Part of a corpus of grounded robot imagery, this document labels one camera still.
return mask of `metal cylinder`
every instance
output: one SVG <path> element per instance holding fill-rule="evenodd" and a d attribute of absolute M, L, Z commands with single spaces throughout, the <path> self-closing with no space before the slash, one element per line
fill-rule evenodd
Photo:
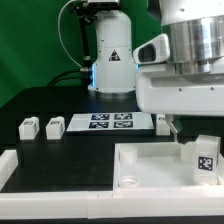
<path fill-rule="evenodd" d="M 170 24 L 163 31 L 178 74 L 212 72 L 213 60 L 224 56 L 224 16 Z"/>

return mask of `cable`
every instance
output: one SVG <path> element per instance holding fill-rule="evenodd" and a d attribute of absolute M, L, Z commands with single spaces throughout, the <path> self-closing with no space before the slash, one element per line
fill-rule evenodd
<path fill-rule="evenodd" d="M 50 86 L 51 86 L 53 83 L 55 83 L 58 79 L 60 79 L 60 78 L 62 78 L 62 77 L 64 77 L 64 76 L 66 76 L 66 75 L 70 75 L 70 74 L 72 74 L 72 73 L 77 73 L 77 72 L 80 72 L 80 70 L 79 70 L 79 69 L 75 69 L 75 70 L 70 70 L 70 71 L 67 71 L 67 72 L 63 72 L 63 73 L 61 73 L 60 75 L 56 76 L 54 79 L 52 79 L 52 80 L 48 83 L 47 87 L 50 87 Z"/>
<path fill-rule="evenodd" d="M 79 76 L 79 77 L 61 78 L 61 79 L 56 80 L 54 83 L 52 83 L 50 87 L 55 86 L 58 82 L 61 82 L 61 81 L 75 80 L 75 79 L 82 79 L 82 78 L 84 78 L 84 77 L 83 76 Z"/>
<path fill-rule="evenodd" d="M 61 36 L 61 17 L 62 17 L 62 14 L 65 10 L 65 8 L 72 2 L 76 2 L 76 1 L 81 1 L 81 0 L 70 0 L 69 2 L 67 2 L 61 9 L 59 15 L 58 15 L 58 36 L 59 36 L 59 40 L 61 42 L 61 45 L 65 51 L 65 53 L 68 55 L 68 57 L 79 67 L 82 67 L 68 52 L 68 50 L 66 49 L 65 45 L 64 45 L 64 42 L 62 40 L 62 36 Z"/>

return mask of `small white cube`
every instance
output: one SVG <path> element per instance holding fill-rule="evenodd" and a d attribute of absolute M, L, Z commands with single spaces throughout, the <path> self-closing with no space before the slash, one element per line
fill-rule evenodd
<path fill-rule="evenodd" d="M 156 135 L 157 136 L 170 136 L 170 127 L 166 123 L 165 114 L 156 115 Z"/>
<path fill-rule="evenodd" d="M 64 131 L 65 119 L 63 117 L 52 118 L 46 126 L 47 139 L 61 139 Z"/>
<path fill-rule="evenodd" d="M 194 181 L 217 185 L 217 166 L 220 153 L 219 137 L 200 135 L 196 141 Z"/>
<path fill-rule="evenodd" d="M 19 126 L 20 140 L 35 139 L 39 130 L 39 119 L 37 117 L 26 118 Z"/>

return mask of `white box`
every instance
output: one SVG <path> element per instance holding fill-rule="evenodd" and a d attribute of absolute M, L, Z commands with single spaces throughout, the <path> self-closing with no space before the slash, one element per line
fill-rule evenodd
<path fill-rule="evenodd" d="M 46 126 L 47 139 L 61 139 L 64 131 L 65 119 L 63 117 L 52 118 Z"/>
<path fill-rule="evenodd" d="M 39 119 L 37 117 L 26 118 L 19 126 L 20 140 L 35 139 L 39 130 Z"/>

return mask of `black cable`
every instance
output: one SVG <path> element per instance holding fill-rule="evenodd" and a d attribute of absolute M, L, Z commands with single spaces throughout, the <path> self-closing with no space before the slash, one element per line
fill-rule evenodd
<path fill-rule="evenodd" d="M 53 84 L 55 81 L 57 81 L 58 79 L 60 79 L 60 78 L 62 78 L 62 77 L 64 77 L 64 76 L 66 76 L 66 75 L 70 75 L 70 74 L 72 74 L 72 73 L 78 73 L 78 72 L 80 72 L 79 69 L 74 69 L 74 70 L 70 70 L 70 71 L 67 71 L 67 72 L 63 72 L 63 73 L 61 73 L 60 75 L 56 76 L 54 79 L 52 79 L 52 80 L 48 83 L 47 87 L 52 86 L 52 84 Z"/>
<path fill-rule="evenodd" d="M 76 80 L 76 79 L 82 79 L 82 78 L 84 78 L 84 77 L 83 76 L 78 76 L 78 77 L 70 77 L 70 78 L 61 78 L 61 79 L 56 80 L 54 83 L 52 83 L 50 87 L 54 87 L 58 82 L 61 82 L 61 81 Z"/>

